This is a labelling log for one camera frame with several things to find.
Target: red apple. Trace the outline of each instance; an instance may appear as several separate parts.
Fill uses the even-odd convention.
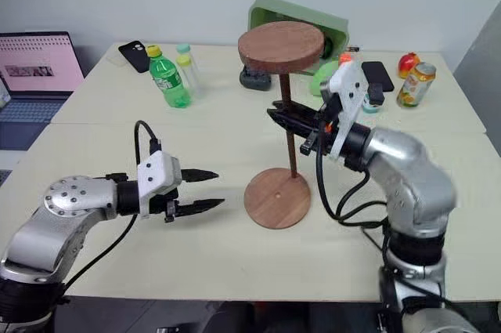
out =
[[[400,78],[407,78],[410,70],[420,61],[420,58],[414,52],[409,52],[407,55],[402,56],[398,62],[398,76]]]

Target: green soda bottle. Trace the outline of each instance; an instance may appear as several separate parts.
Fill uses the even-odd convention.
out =
[[[150,57],[151,77],[164,94],[164,98],[171,107],[184,108],[191,103],[189,94],[182,86],[181,77],[175,65],[162,56],[158,45],[146,47]]]

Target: yellow bottle cap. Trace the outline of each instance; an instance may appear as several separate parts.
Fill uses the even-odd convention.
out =
[[[162,51],[160,50],[160,47],[157,45],[149,45],[146,47],[146,55],[149,57],[157,57],[162,54]]]
[[[188,67],[191,64],[191,58],[189,55],[179,55],[178,58],[175,60],[177,64],[179,64],[181,67]]]

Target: wooden stand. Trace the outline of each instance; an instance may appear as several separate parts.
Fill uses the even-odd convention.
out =
[[[290,108],[289,73],[318,61],[323,34],[301,22],[272,22],[256,27],[238,41],[240,59],[250,69],[278,74],[284,110]],[[299,222],[310,207],[310,190],[297,174],[294,134],[287,131],[290,170],[270,168],[255,176],[245,190],[249,216],[270,229],[283,229]]]

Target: smartphone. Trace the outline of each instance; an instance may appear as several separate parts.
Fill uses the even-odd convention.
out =
[[[383,63],[380,61],[364,61],[362,70],[369,84],[381,84],[384,92],[392,92],[395,90],[393,82],[391,82],[388,72]]]
[[[118,51],[139,73],[150,68],[150,58],[146,55],[146,48],[140,41],[133,41],[118,47]]]

